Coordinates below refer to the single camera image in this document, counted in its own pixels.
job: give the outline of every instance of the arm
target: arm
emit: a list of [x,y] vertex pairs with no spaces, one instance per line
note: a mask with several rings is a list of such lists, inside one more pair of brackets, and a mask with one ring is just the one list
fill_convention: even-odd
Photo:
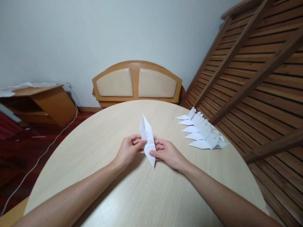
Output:
[[190,163],[169,141],[156,140],[150,155],[183,173],[225,226],[280,226],[256,206]]
[[115,159],[104,168],[51,197],[22,219],[20,226],[72,226],[83,212],[101,195],[107,186],[142,151],[146,140],[140,135],[123,139]]

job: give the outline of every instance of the wrist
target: wrist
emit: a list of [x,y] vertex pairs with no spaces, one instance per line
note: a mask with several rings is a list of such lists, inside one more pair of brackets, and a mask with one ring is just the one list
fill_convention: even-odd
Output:
[[179,171],[180,173],[182,173],[182,174],[185,175],[186,171],[190,168],[191,165],[192,165],[192,163],[191,163],[190,161],[185,160],[185,161],[181,164],[181,166],[180,166],[180,168],[178,169],[178,171]]
[[120,174],[123,170],[126,169],[126,166],[122,163],[118,162],[118,160],[114,159],[109,163],[109,166],[112,168],[113,171]]

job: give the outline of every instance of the beige cushion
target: beige cushion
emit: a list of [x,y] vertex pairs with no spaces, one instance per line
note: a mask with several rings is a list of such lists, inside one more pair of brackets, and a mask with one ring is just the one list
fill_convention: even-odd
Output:
[[100,96],[134,96],[130,68],[111,72],[101,77],[96,83]]
[[160,72],[140,68],[139,97],[174,98],[177,81]]

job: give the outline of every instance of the power cord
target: power cord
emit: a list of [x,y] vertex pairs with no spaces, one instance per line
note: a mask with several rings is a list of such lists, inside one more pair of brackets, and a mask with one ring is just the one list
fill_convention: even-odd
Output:
[[22,185],[22,183],[24,182],[24,180],[25,180],[25,178],[34,170],[34,168],[36,168],[36,166],[38,165],[38,163],[39,163],[39,161],[40,161],[40,159],[48,152],[48,150],[49,150],[49,148],[50,148],[50,146],[51,145],[53,145],[54,144],[54,142],[57,140],[57,138],[76,120],[76,118],[77,118],[77,115],[78,115],[78,107],[77,107],[77,104],[75,104],[75,106],[76,106],[76,109],[77,109],[77,112],[76,112],[76,117],[73,119],[73,121],[65,128],[65,129],[63,129],[61,132],[60,132],[60,134],[55,138],[55,140],[48,146],[48,148],[46,149],[46,151],[44,152],[44,154],[43,155],[41,155],[39,158],[38,158],[38,161],[37,161],[37,163],[35,164],[35,166],[25,175],[25,177],[23,178],[23,180],[21,181],[21,183],[19,184],[19,186],[16,188],[16,190],[10,195],[10,197],[8,198],[8,200],[6,201],[6,203],[5,203],[5,206],[4,206],[4,208],[3,208],[3,211],[2,211],[2,213],[1,213],[1,215],[0,215],[0,217],[2,217],[3,215],[4,215],[4,212],[5,212],[5,209],[6,209],[6,207],[7,207],[7,204],[9,203],[9,200],[12,198],[12,196],[16,193],[16,191],[18,191],[18,189],[20,188],[20,186]]

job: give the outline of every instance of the hand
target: hand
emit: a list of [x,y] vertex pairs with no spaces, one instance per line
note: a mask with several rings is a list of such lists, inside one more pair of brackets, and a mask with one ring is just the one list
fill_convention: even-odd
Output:
[[123,170],[133,161],[137,152],[143,151],[146,140],[141,140],[140,135],[132,135],[122,140],[120,149],[113,162]]
[[162,159],[170,167],[181,171],[189,161],[181,154],[181,152],[173,145],[172,142],[166,140],[156,140],[156,150],[150,151],[149,154],[153,157]]

